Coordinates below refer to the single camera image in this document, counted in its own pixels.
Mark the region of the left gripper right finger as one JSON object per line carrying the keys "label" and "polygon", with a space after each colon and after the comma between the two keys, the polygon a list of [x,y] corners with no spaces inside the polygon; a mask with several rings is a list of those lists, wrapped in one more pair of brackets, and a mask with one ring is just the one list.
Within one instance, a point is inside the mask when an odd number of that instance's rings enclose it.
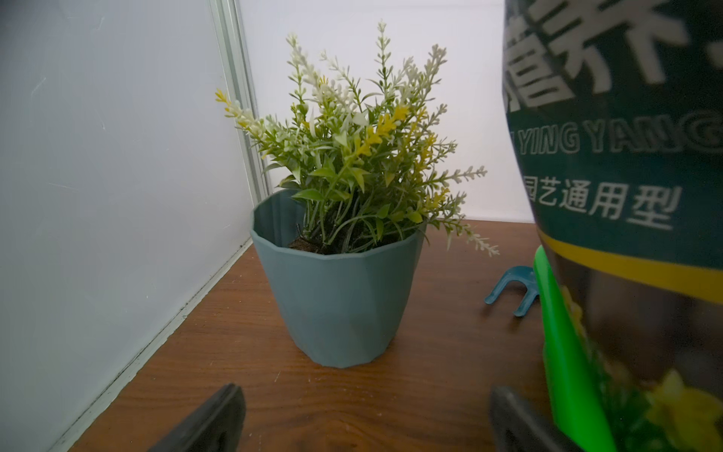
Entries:
{"label": "left gripper right finger", "polygon": [[493,386],[490,420],[496,451],[581,451],[570,437],[508,386]]}

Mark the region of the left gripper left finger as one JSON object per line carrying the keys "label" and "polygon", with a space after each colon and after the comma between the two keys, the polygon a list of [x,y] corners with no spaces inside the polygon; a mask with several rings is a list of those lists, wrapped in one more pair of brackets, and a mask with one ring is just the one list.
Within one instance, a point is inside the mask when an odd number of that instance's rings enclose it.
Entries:
{"label": "left gripper left finger", "polygon": [[235,452],[246,412],[242,388],[226,384],[148,451]]}

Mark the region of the green flower print soil bag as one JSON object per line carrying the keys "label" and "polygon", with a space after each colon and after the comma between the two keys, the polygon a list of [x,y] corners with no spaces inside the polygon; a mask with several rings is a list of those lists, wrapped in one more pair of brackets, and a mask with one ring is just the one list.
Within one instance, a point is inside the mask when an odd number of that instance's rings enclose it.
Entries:
{"label": "green flower print soil bag", "polygon": [[508,1],[503,87],[613,448],[721,450],[721,3]]}

